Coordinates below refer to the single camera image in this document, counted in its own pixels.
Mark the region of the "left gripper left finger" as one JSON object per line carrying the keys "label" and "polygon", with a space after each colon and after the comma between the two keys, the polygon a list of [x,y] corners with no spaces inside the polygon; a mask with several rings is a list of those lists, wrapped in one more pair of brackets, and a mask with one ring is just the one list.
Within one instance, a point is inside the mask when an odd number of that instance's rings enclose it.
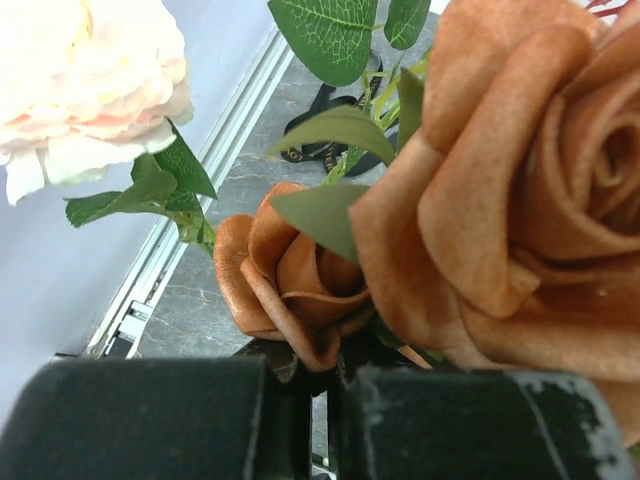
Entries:
{"label": "left gripper left finger", "polygon": [[5,479],[305,479],[309,374],[255,342],[227,358],[40,370],[1,437]]}

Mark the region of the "white rose stem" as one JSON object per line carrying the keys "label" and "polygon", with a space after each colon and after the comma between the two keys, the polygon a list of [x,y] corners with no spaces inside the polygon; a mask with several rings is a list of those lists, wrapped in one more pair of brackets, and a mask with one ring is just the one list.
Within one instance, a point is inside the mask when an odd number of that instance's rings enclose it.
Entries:
{"label": "white rose stem", "polygon": [[423,79],[431,42],[428,1],[389,1],[378,20],[376,1],[269,1],[268,9],[297,59],[322,82],[307,113],[287,132],[342,105],[369,113],[384,130],[397,125],[400,72]]}

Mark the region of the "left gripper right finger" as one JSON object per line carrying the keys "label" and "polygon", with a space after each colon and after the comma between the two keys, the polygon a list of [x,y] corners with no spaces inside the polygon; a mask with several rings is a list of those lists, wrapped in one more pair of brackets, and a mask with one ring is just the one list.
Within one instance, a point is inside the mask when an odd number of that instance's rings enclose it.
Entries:
{"label": "left gripper right finger", "polygon": [[634,479],[603,396],[580,376],[365,365],[336,371],[329,451],[341,479]]}

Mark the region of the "black ribbon gold lettering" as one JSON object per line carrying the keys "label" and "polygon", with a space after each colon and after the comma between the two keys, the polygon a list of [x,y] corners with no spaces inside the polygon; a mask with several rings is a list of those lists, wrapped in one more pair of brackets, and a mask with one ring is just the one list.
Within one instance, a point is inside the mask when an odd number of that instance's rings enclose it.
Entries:
{"label": "black ribbon gold lettering", "polygon": [[276,147],[283,160],[299,164],[322,163],[326,174],[355,177],[377,165],[389,164],[398,151],[399,133],[378,126],[368,117],[384,76],[381,56],[371,51],[359,96],[337,96],[337,88],[322,83],[309,108],[286,124],[282,142]]}

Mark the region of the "pink rose stem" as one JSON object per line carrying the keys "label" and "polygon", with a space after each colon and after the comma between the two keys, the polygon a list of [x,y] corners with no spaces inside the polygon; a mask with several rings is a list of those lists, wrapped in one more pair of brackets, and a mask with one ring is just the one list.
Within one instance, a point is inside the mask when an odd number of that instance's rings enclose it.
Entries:
{"label": "pink rose stem", "polygon": [[179,133],[193,113],[185,38],[163,2],[2,3],[1,165],[10,204],[127,164],[129,187],[68,199],[68,222],[156,214],[183,243],[211,252],[216,234],[201,199],[216,191]]}

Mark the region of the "brown rose stem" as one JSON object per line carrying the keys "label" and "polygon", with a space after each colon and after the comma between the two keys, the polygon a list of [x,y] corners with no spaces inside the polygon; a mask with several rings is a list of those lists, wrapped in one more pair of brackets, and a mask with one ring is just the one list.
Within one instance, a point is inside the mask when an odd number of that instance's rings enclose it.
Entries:
{"label": "brown rose stem", "polygon": [[219,226],[239,330],[311,370],[374,314],[463,368],[591,379],[639,440],[639,5],[453,1],[421,123],[349,209],[355,261],[264,199]]}

